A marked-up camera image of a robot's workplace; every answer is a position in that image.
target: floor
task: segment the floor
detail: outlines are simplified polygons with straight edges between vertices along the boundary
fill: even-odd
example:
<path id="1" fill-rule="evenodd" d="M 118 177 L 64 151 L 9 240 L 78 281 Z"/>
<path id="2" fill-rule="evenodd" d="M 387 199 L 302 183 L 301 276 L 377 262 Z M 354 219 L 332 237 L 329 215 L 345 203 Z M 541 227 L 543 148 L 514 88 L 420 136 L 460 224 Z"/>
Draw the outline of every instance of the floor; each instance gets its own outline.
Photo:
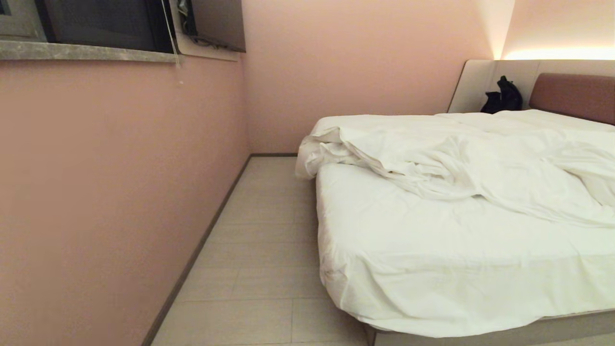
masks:
<path id="1" fill-rule="evenodd" d="M 366 346 L 318 273 L 314 182 L 296 158 L 252 158 L 154 346 Z M 612 346 L 615 334 L 542 346 Z"/>

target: white bed sheet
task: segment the white bed sheet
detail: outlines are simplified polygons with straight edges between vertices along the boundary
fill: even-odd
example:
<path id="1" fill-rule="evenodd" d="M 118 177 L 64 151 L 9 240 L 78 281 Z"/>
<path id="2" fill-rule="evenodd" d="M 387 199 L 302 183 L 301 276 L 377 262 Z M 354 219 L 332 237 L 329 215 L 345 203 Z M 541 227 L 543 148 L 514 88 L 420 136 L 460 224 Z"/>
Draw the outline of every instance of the white bed sheet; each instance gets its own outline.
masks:
<path id="1" fill-rule="evenodd" d="M 522 127 L 514 119 L 522 118 L 520 113 L 490 119 Z M 475 126 L 484 121 L 461 124 L 463 117 L 483 116 L 439 118 L 443 129 L 490 131 Z M 325 118 L 313 132 L 341 123 L 401 126 L 403 118 Z M 430 118 L 425 121 L 440 121 Z M 420 126 L 421 119 L 412 119 Z M 553 126 L 567 122 L 557 119 L 551 120 Z M 298 173 L 311 150 L 300 150 Z M 340 309 L 377 328 L 461 337 L 545 316 L 615 308 L 615 229 L 537 219 L 481 197 L 421 199 L 348 164 L 319 169 L 317 197 L 323 284 Z"/>

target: black bag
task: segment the black bag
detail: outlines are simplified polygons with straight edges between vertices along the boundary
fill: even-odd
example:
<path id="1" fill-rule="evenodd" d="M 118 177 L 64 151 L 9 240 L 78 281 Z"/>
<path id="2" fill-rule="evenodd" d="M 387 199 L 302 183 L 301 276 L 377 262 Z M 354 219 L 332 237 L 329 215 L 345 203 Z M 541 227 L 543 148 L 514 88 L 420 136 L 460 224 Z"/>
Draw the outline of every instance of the black bag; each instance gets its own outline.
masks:
<path id="1" fill-rule="evenodd" d="M 523 106 L 523 97 L 517 87 L 506 79 L 500 77 L 498 86 L 501 92 L 486 92 L 487 102 L 480 110 L 482 113 L 494 114 L 499 111 L 520 111 Z"/>

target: window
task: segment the window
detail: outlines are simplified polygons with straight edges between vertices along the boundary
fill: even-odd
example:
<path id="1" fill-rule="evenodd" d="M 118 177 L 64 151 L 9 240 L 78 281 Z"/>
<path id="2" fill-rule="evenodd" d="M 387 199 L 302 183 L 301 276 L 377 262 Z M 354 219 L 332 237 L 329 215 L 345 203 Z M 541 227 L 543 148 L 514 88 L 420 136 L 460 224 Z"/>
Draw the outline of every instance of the window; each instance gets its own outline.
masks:
<path id="1" fill-rule="evenodd" d="M 0 39 L 172 52 L 161 0 L 0 0 Z"/>

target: window sill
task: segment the window sill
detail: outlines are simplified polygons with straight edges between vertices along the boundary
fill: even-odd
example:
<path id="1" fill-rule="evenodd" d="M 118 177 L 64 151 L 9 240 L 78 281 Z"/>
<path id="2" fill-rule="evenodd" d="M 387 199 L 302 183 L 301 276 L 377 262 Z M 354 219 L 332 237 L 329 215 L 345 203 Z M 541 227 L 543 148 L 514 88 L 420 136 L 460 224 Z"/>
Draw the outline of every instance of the window sill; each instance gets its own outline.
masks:
<path id="1" fill-rule="evenodd" d="M 0 60 L 122 60 L 175 62 L 173 54 L 77 44 L 0 41 Z"/>

